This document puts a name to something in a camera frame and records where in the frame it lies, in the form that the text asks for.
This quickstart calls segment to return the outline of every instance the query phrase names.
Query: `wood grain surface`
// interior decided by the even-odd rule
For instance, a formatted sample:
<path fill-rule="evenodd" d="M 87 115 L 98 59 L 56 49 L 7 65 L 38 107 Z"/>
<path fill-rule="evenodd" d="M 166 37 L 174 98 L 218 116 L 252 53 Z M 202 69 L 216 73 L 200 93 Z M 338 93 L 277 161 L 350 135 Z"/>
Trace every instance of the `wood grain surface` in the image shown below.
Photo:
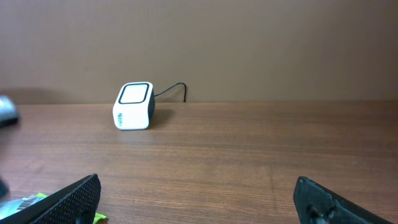
<path fill-rule="evenodd" d="M 398 222 L 398 102 L 164 103 L 143 131 L 112 105 L 20 105 L 0 132 L 12 198 L 97 173 L 108 223 L 299 223 L 307 176 Z"/>

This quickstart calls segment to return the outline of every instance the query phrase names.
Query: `white cube device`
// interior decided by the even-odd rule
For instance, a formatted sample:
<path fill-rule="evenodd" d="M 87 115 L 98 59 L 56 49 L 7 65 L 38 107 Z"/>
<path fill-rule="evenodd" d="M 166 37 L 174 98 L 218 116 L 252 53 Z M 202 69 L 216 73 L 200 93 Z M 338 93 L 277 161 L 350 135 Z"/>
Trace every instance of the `white cube device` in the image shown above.
<path fill-rule="evenodd" d="M 120 130 L 146 129 L 154 110 L 154 86 L 149 82 L 127 83 L 113 106 L 114 125 Z"/>

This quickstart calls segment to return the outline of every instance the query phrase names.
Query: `wooden table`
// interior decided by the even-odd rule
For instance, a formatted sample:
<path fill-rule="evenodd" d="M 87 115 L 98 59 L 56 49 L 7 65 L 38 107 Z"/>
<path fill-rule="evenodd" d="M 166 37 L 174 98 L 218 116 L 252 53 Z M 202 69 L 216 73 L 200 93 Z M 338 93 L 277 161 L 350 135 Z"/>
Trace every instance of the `wooden table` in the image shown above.
<path fill-rule="evenodd" d="M 398 103 L 164 103 L 119 131 L 112 105 L 21 105 L 1 130 L 12 198 L 97 173 L 109 223 L 299 223 L 304 175 L 398 222 Z"/>

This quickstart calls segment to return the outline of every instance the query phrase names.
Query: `beige wall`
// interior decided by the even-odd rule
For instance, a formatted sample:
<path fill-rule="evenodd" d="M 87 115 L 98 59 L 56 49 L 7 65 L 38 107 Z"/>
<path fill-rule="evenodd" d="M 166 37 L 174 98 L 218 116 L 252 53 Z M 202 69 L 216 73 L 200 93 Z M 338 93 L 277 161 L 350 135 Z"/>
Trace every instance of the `beige wall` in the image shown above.
<path fill-rule="evenodd" d="M 396 0 L 0 1 L 18 103 L 112 103 L 138 81 L 192 102 L 391 100 L 397 59 Z"/>

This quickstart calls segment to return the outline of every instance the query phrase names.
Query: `power cord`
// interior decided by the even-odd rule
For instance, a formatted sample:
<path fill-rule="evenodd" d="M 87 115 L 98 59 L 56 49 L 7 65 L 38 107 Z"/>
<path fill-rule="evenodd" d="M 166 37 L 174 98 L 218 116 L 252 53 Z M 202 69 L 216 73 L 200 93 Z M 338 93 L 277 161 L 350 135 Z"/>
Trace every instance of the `power cord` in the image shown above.
<path fill-rule="evenodd" d="M 184 91 L 184 101 L 183 101 L 183 102 L 184 102 L 184 103 L 187 102 L 187 85 L 186 85 L 185 83 L 177 83 L 177 84 L 175 84 L 174 86 L 171 86 L 170 88 L 166 89 L 166 90 L 163 91 L 162 93 L 156 94 L 155 97 L 156 97 L 156 96 L 159 96 L 159 95 L 161 95 L 161 94 L 163 94 L 163 93 L 165 93 L 165 92 L 167 92 L 167 91 L 169 91 L 171 88 L 173 88 L 173 87 L 175 87 L 175 86 L 177 86 L 177 85 L 184 85 L 185 91 Z"/>

